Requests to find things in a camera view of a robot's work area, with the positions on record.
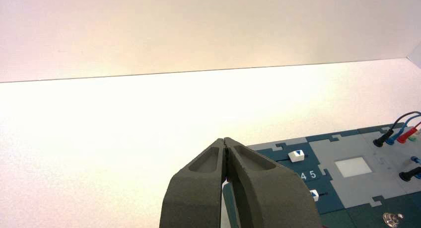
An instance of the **puzzle-shaped tile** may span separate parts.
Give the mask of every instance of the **puzzle-shaped tile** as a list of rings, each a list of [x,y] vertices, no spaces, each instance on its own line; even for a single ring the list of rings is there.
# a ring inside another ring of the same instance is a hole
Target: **puzzle-shaped tile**
[[[313,135],[305,137],[308,142],[314,142],[319,140],[329,140],[330,142],[338,141],[338,138],[333,137],[333,135],[341,135],[342,137],[351,136],[351,135],[357,135],[358,130],[347,130],[337,133],[328,133],[328,134],[322,134],[322,135]]]
[[[409,195],[386,200],[379,196],[373,197],[373,200],[379,201],[383,205],[371,207],[369,204],[365,204],[347,209],[356,227],[387,227],[382,217],[386,212],[405,216],[399,224],[399,228],[420,227],[418,216],[421,214],[421,210],[414,204]]]
[[[405,123],[398,123],[396,124],[395,128],[401,128]],[[359,134],[366,134],[366,133],[372,133],[372,132],[380,132],[381,134],[385,134],[387,132],[387,129],[392,127],[393,124],[390,125],[379,125],[379,126],[372,126],[367,128],[361,128],[358,129]]]
[[[372,197],[405,195],[397,182],[396,169],[387,158],[379,160],[362,135],[310,142],[323,168],[332,176],[332,185],[346,208],[362,204],[378,206]]]
[[[320,215],[322,224],[328,228],[356,228],[346,210]]]
[[[329,172],[325,170],[325,173],[325,176],[305,183],[309,190],[315,189],[319,193],[319,200],[316,202],[316,207],[320,214],[344,209],[339,196],[330,183],[332,178]]]
[[[379,132],[366,133],[362,134],[362,136],[370,146],[370,149],[373,151],[373,156],[379,162],[387,163],[390,167],[393,168],[393,173],[391,173],[391,175],[394,176],[396,183],[402,187],[405,194],[421,191],[420,179],[413,178],[411,181],[405,182],[399,178],[399,172],[407,172],[419,166],[419,164],[411,161],[411,157],[421,157],[421,140],[407,141],[404,144],[396,142],[392,146],[384,143],[382,147],[378,148],[373,144],[372,141],[381,136]]]
[[[306,155],[304,161],[291,162],[288,153],[292,151],[302,150]],[[271,149],[256,151],[266,157],[277,161],[278,163],[288,167],[298,173],[304,182],[315,180],[322,176],[318,169],[319,161],[308,143],[294,144],[285,146],[283,150],[272,151]]]

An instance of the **black cable connector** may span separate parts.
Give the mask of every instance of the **black cable connector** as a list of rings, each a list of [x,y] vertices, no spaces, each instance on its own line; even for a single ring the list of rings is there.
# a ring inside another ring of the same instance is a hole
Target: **black cable connector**
[[[393,130],[388,130],[385,134],[383,134],[380,138],[373,140],[373,144],[377,147],[382,147],[383,143],[393,134]]]
[[[405,182],[409,182],[413,176],[420,173],[421,173],[421,167],[416,167],[412,169],[411,171],[399,173],[399,177]]]

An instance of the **white backdrop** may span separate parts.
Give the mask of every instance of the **white backdrop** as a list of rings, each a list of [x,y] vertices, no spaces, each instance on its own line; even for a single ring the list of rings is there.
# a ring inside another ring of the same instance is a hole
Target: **white backdrop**
[[[403,58],[421,0],[0,0],[0,81]]]
[[[158,227],[171,176],[216,138],[392,123],[420,81],[395,59],[0,83],[0,227]]]

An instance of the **electronics kit board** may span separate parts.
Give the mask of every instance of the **electronics kit board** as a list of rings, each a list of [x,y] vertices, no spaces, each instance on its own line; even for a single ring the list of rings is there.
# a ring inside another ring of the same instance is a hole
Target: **electronics kit board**
[[[384,214],[397,217],[397,227],[421,227],[421,180],[400,178],[419,166],[411,157],[421,157],[421,137],[405,143],[373,144],[392,125],[375,126],[297,139],[248,146],[292,169],[309,190],[316,190],[316,206],[322,223],[328,228],[388,227]],[[411,129],[404,123],[395,126]],[[289,153],[302,151],[304,160],[292,162]],[[237,228],[232,188],[223,188],[231,227]]]

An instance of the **cable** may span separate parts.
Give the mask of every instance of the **cable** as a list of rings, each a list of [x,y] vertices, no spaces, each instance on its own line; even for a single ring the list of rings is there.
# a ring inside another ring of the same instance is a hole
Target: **cable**
[[[419,112],[419,111],[412,111],[412,112],[408,112],[408,113],[406,113],[406,114],[404,114],[404,115],[402,115],[401,117],[399,117],[394,123],[393,123],[393,125],[392,125],[392,128],[390,128],[391,130],[396,126],[396,124],[402,119],[402,118],[404,118],[405,116],[407,116],[407,115],[410,115],[410,114],[419,114],[419,115],[421,115],[421,112]]]
[[[386,143],[388,144],[388,145],[393,145],[393,144],[395,144],[395,140],[401,135],[401,134],[403,134],[403,132],[404,132],[404,130],[405,130],[405,128],[408,126],[408,123],[412,120],[412,119],[414,119],[414,118],[416,118],[416,117],[419,117],[419,116],[421,116],[421,115],[415,115],[415,116],[413,116],[413,117],[410,117],[408,120],[406,120],[406,122],[405,122],[405,124],[401,127],[401,129],[399,130],[399,132],[397,132],[396,134],[394,134],[393,136],[391,136],[391,137],[389,137],[388,139],[386,139]]]
[[[385,134],[383,134],[381,137],[379,137],[378,139],[375,139],[375,140],[373,140],[373,144],[375,145],[375,146],[377,146],[377,147],[382,147],[383,146],[383,143],[393,134],[393,128],[395,128],[395,126],[396,126],[396,124],[402,119],[402,118],[404,118],[405,116],[407,116],[407,115],[411,115],[411,114],[419,114],[419,115],[421,115],[421,112],[419,112],[419,111],[411,111],[411,112],[408,112],[408,113],[406,113],[406,114],[404,114],[404,115],[402,115],[401,117],[399,117],[396,121],[395,121],[395,123],[393,123],[393,125],[392,125],[392,127],[385,133]]]

